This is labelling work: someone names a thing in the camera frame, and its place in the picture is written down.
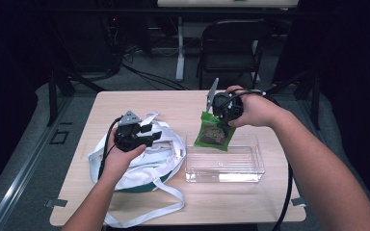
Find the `chair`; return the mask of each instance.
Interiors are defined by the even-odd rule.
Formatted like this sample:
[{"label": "chair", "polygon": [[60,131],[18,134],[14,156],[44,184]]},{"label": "chair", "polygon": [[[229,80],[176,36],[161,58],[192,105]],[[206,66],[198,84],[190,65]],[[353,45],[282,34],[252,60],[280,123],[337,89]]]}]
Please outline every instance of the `chair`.
[{"label": "chair", "polygon": [[254,89],[264,44],[272,31],[273,27],[262,19],[221,20],[207,26],[199,49],[199,89],[202,89],[204,71],[238,72],[239,77],[245,72],[254,72],[251,79]]}]

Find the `dark background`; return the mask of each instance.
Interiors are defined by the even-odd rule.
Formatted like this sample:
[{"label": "dark background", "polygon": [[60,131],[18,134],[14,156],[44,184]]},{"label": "dark background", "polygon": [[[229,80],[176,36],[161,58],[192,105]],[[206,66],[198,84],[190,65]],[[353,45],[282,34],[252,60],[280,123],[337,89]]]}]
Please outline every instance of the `dark background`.
[{"label": "dark background", "polygon": [[[288,79],[321,61],[322,93],[332,104],[345,152],[370,190],[370,1],[302,1],[299,9],[336,13],[336,17],[293,22],[274,81]],[[93,36],[107,37],[101,27],[104,21],[86,17],[68,23],[26,14],[15,0],[0,1],[0,173],[36,108],[35,90],[47,83],[53,69],[78,67],[107,73],[116,68],[119,48]],[[67,26],[79,34],[70,33]],[[328,39],[333,42],[326,45]],[[97,53],[89,49],[93,41]],[[146,40],[142,45],[146,51]]]}]

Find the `bag handle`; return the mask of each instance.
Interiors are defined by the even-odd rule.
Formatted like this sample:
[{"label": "bag handle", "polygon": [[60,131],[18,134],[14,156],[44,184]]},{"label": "bag handle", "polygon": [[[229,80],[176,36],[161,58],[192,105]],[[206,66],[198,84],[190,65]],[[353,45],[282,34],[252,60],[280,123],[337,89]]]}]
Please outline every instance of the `bag handle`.
[{"label": "bag handle", "polygon": [[104,221],[113,228],[128,228],[128,227],[132,227],[132,226],[144,223],[145,221],[150,220],[152,218],[158,218],[158,217],[161,217],[163,215],[173,213],[173,212],[178,211],[178,210],[180,210],[184,207],[185,197],[182,194],[182,192],[180,192],[179,190],[177,190],[173,187],[165,185],[159,177],[157,177],[153,181],[153,183],[159,189],[161,189],[161,190],[163,190],[163,191],[165,191],[169,194],[172,194],[173,196],[178,198],[180,201],[178,203],[173,204],[173,205],[151,211],[151,212],[149,212],[147,214],[144,214],[144,215],[141,215],[137,218],[133,218],[133,219],[127,221],[126,223],[118,221],[110,213],[107,213],[106,218],[104,219]]}]

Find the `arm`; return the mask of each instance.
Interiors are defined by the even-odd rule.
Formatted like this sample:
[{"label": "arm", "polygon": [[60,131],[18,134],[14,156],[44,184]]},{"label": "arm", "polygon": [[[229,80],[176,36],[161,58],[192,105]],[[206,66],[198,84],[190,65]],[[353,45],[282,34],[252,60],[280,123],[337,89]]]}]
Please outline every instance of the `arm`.
[{"label": "arm", "polygon": [[100,179],[62,230],[100,230],[117,182],[127,171],[130,162],[144,152],[145,145],[141,145],[130,152],[123,152],[114,147],[115,133],[116,129],[110,134],[107,148],[112,150],[107,157]]},{"label": "arm", "polygon": [[[227,92],[240,89],[230,87]],[[370,201],[348,168],[290,112],[258,95],[242,96],[244,113],[229,125],[272,128],[326,230],[370,230]]]}]

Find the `transparent container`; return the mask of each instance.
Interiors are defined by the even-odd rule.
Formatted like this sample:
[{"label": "transparent container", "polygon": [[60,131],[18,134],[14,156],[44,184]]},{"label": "transparent container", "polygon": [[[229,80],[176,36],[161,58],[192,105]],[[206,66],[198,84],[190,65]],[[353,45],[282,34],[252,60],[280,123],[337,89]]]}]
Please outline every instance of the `transparent container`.
[{"label": "transparent container", "polygon": [[258,182],[265,173],[256,135],[234,135],[227,152],[194,146],[198,135],[188,135],[187,182]]}]

